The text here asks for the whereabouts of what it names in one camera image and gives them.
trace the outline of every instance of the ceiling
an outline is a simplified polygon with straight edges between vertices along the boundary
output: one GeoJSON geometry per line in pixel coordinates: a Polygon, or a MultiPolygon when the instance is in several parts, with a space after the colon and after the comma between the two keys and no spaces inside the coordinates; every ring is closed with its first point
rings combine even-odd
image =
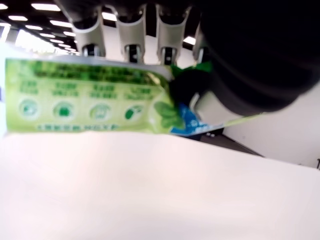
{"type": "MultiPolygon", "coordinates": [[[[66,45],[70,45],[71,48],[77,49],[77,46],[74,42],[74,37],[66,36],[63,34],[64,31],[71,32],[71,29],[68,27],[55,26],[50,23],[50,20],[68,22],[67,18],[61,11],[44,11],[44,10],[36,10],[31,6],[31,3],[38,4],[55,4],[53,0],[0,0],[0,4],[5,4],[8,6],[7,9],[0,10],[0,19],[4,22],[11,23],[14,26],[19,28],[24,28],[24,25],[33,25],[39,26],[43,28],[43,30],[30,30],[26,29],[28,32],[34,33],[38,37],[42,39],[46,39],[49,41],[52,38],[46,38],[39,36],[39,33],[44,34],[52,34],[55,35],[56,40],[61,40],[66,45]],[[28,19],[28,21],[15,21],[13,22],[8,18],[8,16],[24,16],[28,19]]],[[[104,8],[103,12],[111,13],[111,10],[108,8],[104,8]]],[[[189,14],[189,18],[186,23],[186,29],[184,36],[194,37],[196,33],[197,26],[200,21],[200,12],[196,8],[192,8],[189,14]]],[[[146,7],[146,34],[149,36],[156,36],[157,29],[157,20],[156,20],[156,8],[153,4],[148,4],[146,7]]],[[[116,22],[111,20],[103,20],[103,24],[109,27],[116,27],[116,22]]],[[[192,49],[192,45],[189,43],[183,43],[184,48],[192,49]]]]}

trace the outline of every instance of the white robot part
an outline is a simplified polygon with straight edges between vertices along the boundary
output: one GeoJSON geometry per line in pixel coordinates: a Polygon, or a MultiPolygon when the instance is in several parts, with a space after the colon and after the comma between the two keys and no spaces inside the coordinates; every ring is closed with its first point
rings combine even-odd
{"type": "Polygon", "coordinates": [[[143,63],[145,55],[146,11],[143,7],[141,17],[135,22],[122,22],[116,15],[116,26],[120,35],[121,54],[126,62],[143,63]]]}
{"type": "Polygon", "coordinates": [[[106,56],[103,25],[101,14],[98,14],[96,23],[90,28],[78,29],[73,25],[72,31],[75,33],[76,46],[78,51],[84,56],[106,56]]]}
{"type": "Polygon", "coordinates": [[[195,45],[192,48],[193,58],[198,64],[203,62],[206,48],[208,46],[199,24],[195,32],[195,45]]]}
{"type": "Polygon", "coordinates": [[[168,24],[162,21],[159,8],[156,6],[156,38],[157,38],[157,55],[162,65],[176,64],[180,56],[182,43],[185,35],[186,22],[189,16],[189,8],[186,10],[184,20],[179,24],[168,24]]]}
{"type": "Polygon", "coordinates": [[[228,110],[212,91],[207,91],[201,98],[195,94],[189,108],[201,121],[214,126],[242,117],[228,110]]]}

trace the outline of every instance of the mint leaf graphic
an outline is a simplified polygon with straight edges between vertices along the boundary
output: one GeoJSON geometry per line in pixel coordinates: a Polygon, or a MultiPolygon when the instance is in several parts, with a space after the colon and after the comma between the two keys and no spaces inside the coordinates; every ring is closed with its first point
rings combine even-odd
{"type": "Polygon", "coordinates": [[[183,119],[181,117],[178,116],[175,118],[175,122],[174,122],[173,126],[176,127],[177,129],[184,129],[185,122],[183,121],[183,119]]]}
{"type": "Polygon", "coordinates": [[[154,104],[154,108],[156,112],[161,115],[163,118],[172,118],[177,116],[177,111],[174,107],[170,106],[169,104],[162,102],[162,101],[157,101],[154,104]]]}
{"type": "Polygon", "coordinates": [[[161,119],[161,126],[165,129],[174,125],[176,118],[175,117],[168,117],[161,119]]]}

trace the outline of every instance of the white wall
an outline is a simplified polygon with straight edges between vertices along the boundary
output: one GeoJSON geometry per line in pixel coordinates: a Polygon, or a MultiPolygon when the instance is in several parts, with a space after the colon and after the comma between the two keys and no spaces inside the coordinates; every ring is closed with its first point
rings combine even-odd
{"type": "MultiPolygon", "coordinates": [[[[106,46],[106,58],[108,60],[123,61],[121,55],[120,37],[117,28],[104,26],[104,41],[106,46]]],[[[157,57],[157,39],[153,36],[145,37],[144,62],[146,64],[159,64],[157,57]]],[[[186,68],[195,63],[192,51],[182,48],[177,64],[180,68],[186,68]]]]}
{"type": "Polygon", "coordinates": [[[265,157],[316,167],[320,84],[284,110],[228,127],[224,134],[265,157]]]}

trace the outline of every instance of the ceiling light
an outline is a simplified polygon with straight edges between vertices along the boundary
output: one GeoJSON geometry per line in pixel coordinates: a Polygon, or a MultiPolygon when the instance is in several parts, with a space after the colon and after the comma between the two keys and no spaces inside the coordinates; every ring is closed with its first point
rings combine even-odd
{"type": "Polygon", "coordinates": [[[72,54],[75,54],[75,55],[77,55],[77,56],[80,56],[80,52],[78,52],[78,51],[72,51],[71,53],[72,53],[72,54]]]}
{"type": "Polygon", "coordinates": [[[55,39],[50,39],[50,41],[53,42],[53,43],[57,43],[57,44],[63,44],[64,43],[63,41],[55,40],[55,39]]]}
{"type": "Polygon", "coordinates": [[[51,20],[50,23],[60,27],[72,28],[72,24],[70,22],[51,20]]]}
{"type": "Polygon", "coordinates": [[[9,16],[9,18],[13,21],[28,21],[24,16],[9,16]]]}
{"type": "Polygon", "coordinates": [[[65,44],[59,44],[60,47],[64,47],[64,48],[70,48],[71,46],[69,45],[65,45],[65,44]]]}
{"type": "Polygon", "coordinates": [[[7,5],[0,3],[0,10],[7,9],[7,8],[8,8],[7,5]]]}
{"type": "Polygon", "coordinates": [[[2,34],[0,36],[0,43],[4,43],[7,40],[8,33],[10,31],[10,26],[4,26],[2,34]]]}
{"type": "Polygon", "coordinates": [[[187,44],[192,44],[192,45],[196,44],[196,39],[191,36],[187,36],[183,41],[187,44]]]}
{"type": "Polygon", "coordinates": [[[68,51],[67,50],[64,50],[64,49],[61,49],[61,48],[56,48],[56,52],[58,54],[62,54],[62,55],[68,55],[68,51]]]}
{"type": "Polygon", "coordinates": [[[65,49],[65,50],[68,50],[68,51],[71,51],[71,52],[75,52],[75,51],[77,51],[76,49],[69,48],[69,47],[65,47],[64,49],[65,49]]]}
{"type": "Polygon", "coordinates": [[[60,8],[55,4],[32,3],[31,6],[37,10],[60,11],[60,8]]]}
{"type": "Polygon", "coordinates": [[[47,38],[52,38],[52,39],[55,38],[55,36],[52,35],[52,34],[40,33],[40,35],[41,35],[42,37],[47,37],[47,38]]]}
{"type": "Polygon", "coordinates": [[[43,29],[42,27],[32,26],[32,25],[25,25],[25,27],[26,27],[27,29],[34,29],[34,30],[42,30],[42,29],[43,29]]]}
{"type": "Polygon", "coordinates": [[[66,36],[71,36],[71,37],[75,37],[75,36],[76,36],[75,33],[69,32],[69,31],[64,31],[63,33],[64,33],[64,35],[66,35],[66,36]]]}
{"type": "Polygon", "coordinates": [[[0,22],[0,27],[10,27],[11,24],[6,23],[6,22],[0,22]]]}
{"type": "Polygon", "coordinates": [[[116,15],[114,15],[112,13],[103,12],[102,17],[105,20],[110,20],[110,21],[114,21],[114,22],[117,21],[116,15]]]}

